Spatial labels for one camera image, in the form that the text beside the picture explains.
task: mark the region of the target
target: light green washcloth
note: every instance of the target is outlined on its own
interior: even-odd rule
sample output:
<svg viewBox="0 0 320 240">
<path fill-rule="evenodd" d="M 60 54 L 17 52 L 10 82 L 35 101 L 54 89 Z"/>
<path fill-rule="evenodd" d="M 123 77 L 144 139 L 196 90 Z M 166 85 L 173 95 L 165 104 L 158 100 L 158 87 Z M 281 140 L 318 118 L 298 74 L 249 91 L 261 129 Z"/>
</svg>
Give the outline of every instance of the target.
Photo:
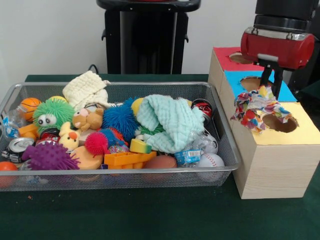
<svg viewBox="0 0 320 240">
<path fill-rule="evenodd" d="M 146 96 L 137 113 L 137 121 L 150 131 L 161 124 L 165 131 L 148 135 L 145 141 L 152 150 L 174 154 L 193 142 L 204 128 L 204 114 L 199 108 L 190 108 L 187 100 L 170 96 Z"/>
</svg>

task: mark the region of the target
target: black stand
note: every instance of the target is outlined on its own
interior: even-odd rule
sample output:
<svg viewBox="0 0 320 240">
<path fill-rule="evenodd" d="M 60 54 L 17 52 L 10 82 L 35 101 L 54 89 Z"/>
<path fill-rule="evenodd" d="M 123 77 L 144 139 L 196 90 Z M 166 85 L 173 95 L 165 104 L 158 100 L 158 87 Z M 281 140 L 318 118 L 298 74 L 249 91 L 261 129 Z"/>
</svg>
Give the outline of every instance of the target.
<svg viewBox="0 0 320 240">
<path fill-rule="evenodd" d="M 109 74 L 181 74 L 186 12 L 201 0 L 139 2 L 97 0 L 106 9 L 105 30 Z"/>
</svg>

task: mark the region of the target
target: metal basket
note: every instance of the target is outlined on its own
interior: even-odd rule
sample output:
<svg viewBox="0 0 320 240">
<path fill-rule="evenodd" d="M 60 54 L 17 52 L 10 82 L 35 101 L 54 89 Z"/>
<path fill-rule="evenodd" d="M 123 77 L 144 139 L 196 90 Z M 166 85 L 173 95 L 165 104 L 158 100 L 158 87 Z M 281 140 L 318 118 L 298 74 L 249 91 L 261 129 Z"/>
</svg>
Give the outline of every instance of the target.
<svg viewBox="0 0 320 240">
<path fill-rule="evenodd" d="M 28 82 L 12 86 L 0 105 L 1 115 L 15 109 L 29 97 L 41 101 L 52 96 L 62 96 L 67 82 Z M 235 144 L 227 118 L 216 89 L 206 82 L 117 82 L 107 87 L 108 101 L 122 102 L 130 97 L 151 94 L 170 95 L 174 99 L 206 99 L 212 104 L 213 123 L 207 130 L 218 140 L 218 155 L 224 167 L 193 167 L 170 169 L 121 170 L 47 170 L 0 171 L 0 191 L 83 190 L 120 188 L 159 188 L 221 186 L 231 171 L 238 168 L 241 157 Z M 0 136 L 0 150 L 9 142 Z M 8 181 L 14 183 L 5 187 Z"/>
</svg>

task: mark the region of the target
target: colorful fabric scrap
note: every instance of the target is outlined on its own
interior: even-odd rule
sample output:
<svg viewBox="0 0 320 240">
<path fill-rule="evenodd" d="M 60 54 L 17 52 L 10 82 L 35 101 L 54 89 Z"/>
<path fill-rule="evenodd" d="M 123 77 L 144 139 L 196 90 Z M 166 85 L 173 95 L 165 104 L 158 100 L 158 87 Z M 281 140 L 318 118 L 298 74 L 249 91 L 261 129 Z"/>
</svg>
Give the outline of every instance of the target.
<svg viewBox="0 0 320 240">
<path fill-rule="evenodd" d="M 281 123 L 287 123 L 292 115 L 276 100 L 271 86 L 261 86 L 258 90 L 243 92 L 234 100 L 235 114 L 231 120 L 238 120 L 248 129 L 261 133 L 266 129 L 259 111 L 276 116 Z"/>
</svg>

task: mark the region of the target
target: circular hole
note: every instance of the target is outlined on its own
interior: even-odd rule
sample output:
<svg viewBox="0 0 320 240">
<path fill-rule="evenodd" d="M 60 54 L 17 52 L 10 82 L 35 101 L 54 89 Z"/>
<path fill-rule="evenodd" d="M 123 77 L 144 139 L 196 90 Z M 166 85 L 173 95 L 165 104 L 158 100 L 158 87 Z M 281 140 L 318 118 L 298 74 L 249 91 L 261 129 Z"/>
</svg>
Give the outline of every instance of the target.
<svg viewBox="0 0 320 240">
<path fill-rule="evenodd" d="M 246 59 L 244 56 L 242 56 L 242 53 L 237 51 L 235 53 L 232 53 L 229 58 L 232 62 L 237 64 L 253 64 L 254 62 L 251 60 Z"/>
<path fill-rule="evenodd" d="M 293 132 L 298 126 L 297 121 L 294 118 L 289 118 L 288 122 L 282 123 L 276 116 L 272 114 L 265 115 L 262 118 L 262 121 L 270 129 L 283 133 Z"/>
<path fill-rule="evenodd" d="M 258 76 L 247 76 L 243 78 L 240 82 L 242 87 L 244 87 L 245 90 L 247 90 L 248 92 L 251 92 L 259 88 L 260 80 L 261 80 L 261 77 L 258 77 Z"/>
</svg>

